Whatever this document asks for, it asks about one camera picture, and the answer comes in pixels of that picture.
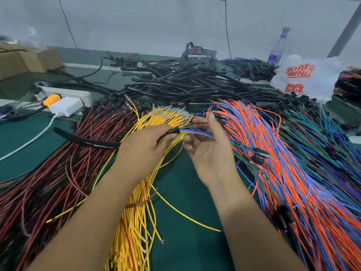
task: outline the right hand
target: right hand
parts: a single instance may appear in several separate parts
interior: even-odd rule
[[[233,150],[222,126],[212,113],[208,119],[194,118],[193,123],[208,122],[213,137],[187,134],[184,137],[184,149],[191,157],[197,174],[205,186],[210,189],[219,181],[227,178],[238,178]]]

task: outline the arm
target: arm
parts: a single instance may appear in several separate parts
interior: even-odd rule
[[[103,270],[129,197],[176,136],[167,135],[157,145],[169,129],[150,126],[127,137],[113,167],[27,271]]]
[[[184,148],[213,198],[235,269],[306,270],[240,179],[231,143],[213,114],[208,125],[215,139],[187,135]]]

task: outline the cardboard box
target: cardboard box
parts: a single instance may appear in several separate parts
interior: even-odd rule
[[[0,43],[0,49],[19,50],[17,53],[20,54],[30,72],[44,73],[48,69],[64,66],[60,54],[53,48],[36,52],[21,45]]]
[[[0,52],[0,80],[28,72],[19,52]]]

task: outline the white cable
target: white cable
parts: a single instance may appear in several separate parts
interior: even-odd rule
[[[49,127],[51,127],[53,121],[55,120],[55,118],[59,117],[60,114],[55,114],[54,117],[51,118],[50,123],[48,124],[47,127],[45,127],[45,129],[40,132],[36,137],[32,138],[30,141],[28,141],[26,144],[22,145],[21,147],[19,147],[18,149],[14,150],[13,152],[5,155],[4,157],[0,158],[0,161],[10,157],[11,155],[14,155],[16,152],[22,150],[24,147],[28,146],[29,144],[31,144],[33,141],[35,141],[36,139],[38,139],[41,135],[43,135],[45,133],[45,131],[47,131],[49,129]]]

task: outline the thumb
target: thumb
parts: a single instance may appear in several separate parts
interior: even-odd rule
[[[227,134],[224,132],[223,127],[216,120],[213,113],[208,114],[207,121],[209,129],[212,132],[216,142],[223,142],[228,140]]]
[[[167,146],[174,141],[174,139],[178,136],[178,134],[174,133],[174,134],[169,134],[164,136],[163,138],[161,138],[159,140],[159,143],[156,147],[156,150],[159,151],[161,154],[164,153],[164,151],[167,149]]]

